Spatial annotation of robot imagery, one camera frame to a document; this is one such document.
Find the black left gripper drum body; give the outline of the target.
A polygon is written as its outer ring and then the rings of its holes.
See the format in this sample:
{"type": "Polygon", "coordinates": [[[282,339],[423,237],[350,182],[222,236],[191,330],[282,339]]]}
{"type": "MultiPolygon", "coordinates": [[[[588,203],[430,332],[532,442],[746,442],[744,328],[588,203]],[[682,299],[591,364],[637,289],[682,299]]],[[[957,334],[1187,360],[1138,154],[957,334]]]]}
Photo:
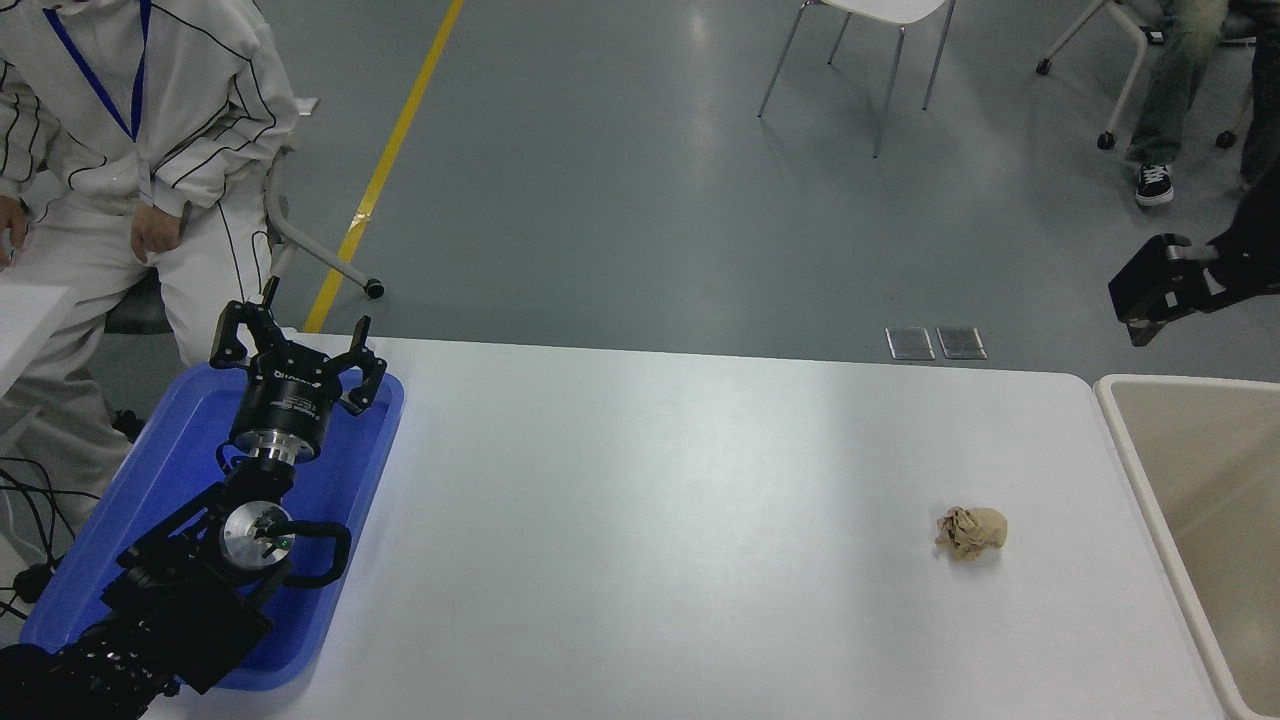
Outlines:
{"type": "Polygon", "coordinates": [[[270,433],[320,448],[351,365],[301,345],[261,345],[246,368],[248,384],[230,425],[230,442],[250,448],[270,433]]]}

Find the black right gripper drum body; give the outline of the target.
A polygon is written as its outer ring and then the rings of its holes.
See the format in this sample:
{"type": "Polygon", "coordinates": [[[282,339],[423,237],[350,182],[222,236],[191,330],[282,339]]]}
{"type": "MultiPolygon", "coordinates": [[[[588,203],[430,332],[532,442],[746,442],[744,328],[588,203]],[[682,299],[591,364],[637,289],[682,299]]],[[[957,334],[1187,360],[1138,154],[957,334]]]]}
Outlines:
{"type": "Polygon", "coordinates": [[[1254,268],[1247,245],[1233,236],[1219,236],[1206,245],[1215,252],[1206,270],[1213,282],[1236,300],[1248,299],[1257,286],[1254,268]]]}

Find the person's left hand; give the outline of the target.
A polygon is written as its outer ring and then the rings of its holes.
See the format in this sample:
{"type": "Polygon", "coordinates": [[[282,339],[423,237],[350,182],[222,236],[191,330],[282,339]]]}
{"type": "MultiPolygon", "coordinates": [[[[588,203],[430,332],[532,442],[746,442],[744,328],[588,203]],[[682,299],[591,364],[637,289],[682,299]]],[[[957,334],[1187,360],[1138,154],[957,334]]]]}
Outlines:
{"type": "Polygon", "coordinates": [[[138,263],[180,246],[183,219],[147,204],[138,204],[131,220],[131,251],[138,263]]]}

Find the person's right hand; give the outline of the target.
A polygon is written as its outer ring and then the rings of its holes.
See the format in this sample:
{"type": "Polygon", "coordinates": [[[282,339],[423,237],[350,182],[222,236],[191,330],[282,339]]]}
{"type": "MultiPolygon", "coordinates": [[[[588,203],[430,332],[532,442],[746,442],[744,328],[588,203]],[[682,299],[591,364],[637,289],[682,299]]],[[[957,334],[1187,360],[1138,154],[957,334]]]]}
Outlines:
{"type": "Polygon", "coordinates": [[[10,266],[26,245],[29,227],[26,204],[17,197],[3,195],[1,210],[1,266],[10,266]]]}

